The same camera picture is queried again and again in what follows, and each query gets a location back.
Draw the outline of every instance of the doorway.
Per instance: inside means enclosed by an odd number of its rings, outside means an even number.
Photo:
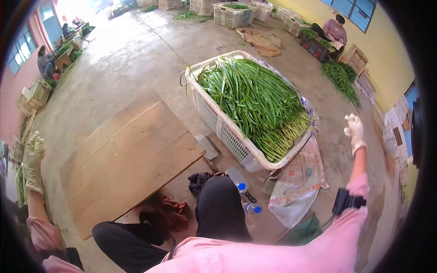
[[[61,37],[62,28],[53,11],[52,3],[50,1],[41,3],[39,5],[39,13],[50,43],[53,45],[53,43]]]

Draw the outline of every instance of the black pants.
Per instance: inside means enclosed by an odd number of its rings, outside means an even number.
[[[198,197],[196,219],[197,237],[252,242],[240,194],[227,176],[213,177],[204,184]],[[163,240],[147,224],[103,222],[94,227],[93,237],[100,249],[128,273],[144,272],[159,264],[168,253],[153,246],[163,244]]]
[[[323,29],[316,23],[313,23],[311,26],[311,29],[314,30],[315,32],[317,32],[317,35],[327,41],[331,41],[328,37],[326,37],[325,33],[323,32]],[[331,52],[330,55],[334,60],[337,60],[338,57],[341,55],[341,53],[343,53],[344,50],[344,46],[342,46],[339,50],[337,50],[336,48],[335,52]]]

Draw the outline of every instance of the yellow wall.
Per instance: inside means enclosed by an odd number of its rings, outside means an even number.
[[[416,168],[416,166],[413,165],[413,162],[410,162],[408,164],[407,185],[402,188],[404,196],[408,197],[407,210],[409,209],[411,201],[413,200],[418,174],[419,170]]]
[[[271,0],[271,2],[294,10],[320,26],[327,19],[335,18],[335,15],[329,12],[331,7],[320,0]],[[413,67],[398,32],[380,4],[376,5],[366,33],[348,19],[344,29],[347,33],[345,52],[354,43],[369,59],[367,67],[376,88],[376,100],[384,113],[387,113],[407,91],[414,79]]]

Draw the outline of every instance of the concrete floor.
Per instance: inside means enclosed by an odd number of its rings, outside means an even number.
[[[220,170],[238,167],[252,183],[251,193],[263,207],[263,216],[250,215],[246,222],[258,243],[272,243],[286,229],[267,209],[269,195],[262,187],[266,172],[247,173],[204,123],[190,99],[179,85],[179,75],[188,64],[243,49],[260,57],[250,46],[241,45],[235,30],[213,21],[172,21],[178,10],[156,10],[143,13],[132,10],[111,21],[98,24],[87,37],[96,38],[86,47],[84,55],[55,89],[52,97],[36,117],[32,128],[40,131],[47,145],[42,161],[46,209],[58,225],[65,244],[79,251],[86,272],[122,272],[95,244],[93,238],[82,241],[65,205],[59,182],[59,168],[74,150],[106,120],[145,92],[155,91],[167,103],[192,134],[209,135],[222,151],[214,162]],[[266,23],[254,21],[253,28],[270,31],[282,40],[281,54],[261,58],[292,80],[320,116],[316,139],[330,188],[321,190],[310,213],[319,220],[330,218],[337,189],[350,177],[353,158],[350,143],[343,134],[344,116],[357,113],[355,107],[339,95],[331,82],[322,78],[320,63],[298,45],[298,39],[269,18]],[[222,50],[215,47],[224,45]],[[399,187],[385,168],[382,145],[372,124],[371,104],[360,92],[363,108],[358,114],[366,128],[368,145],[369,215],[359,241],[357,272],[368,272],[381,258],[392,240],[399,208]],[[164,187],[163,192],[177,201],[186,201],[191,208],[195,199],[188,191],[187,177],[209,171],[200,160]],[[119,221],[136,221],[133,210]],[[191,219],[187,232],[176,234],[177,241],[194,235],[197,228]]]

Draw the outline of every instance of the window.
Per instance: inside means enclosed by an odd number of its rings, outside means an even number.
[[[32,35],[29,31],[29,26],[24,25],[23,29],[18,34],[15,43],[12,44],[12,49],[8,57],[8,64],[12,69],[14,75],[18,72],[21,65],[30,57],[35,51],[36,45],[33,42]]]
[[[363,32],[366,32],[373,11],[375,10],[376,0],[321,0],[343,13]]]
[[[52,4],[49,1],[43,2],[39,5],[39,12],[41,13],[42,20],[45,21],[52,16],[55,16],[53,13]]]

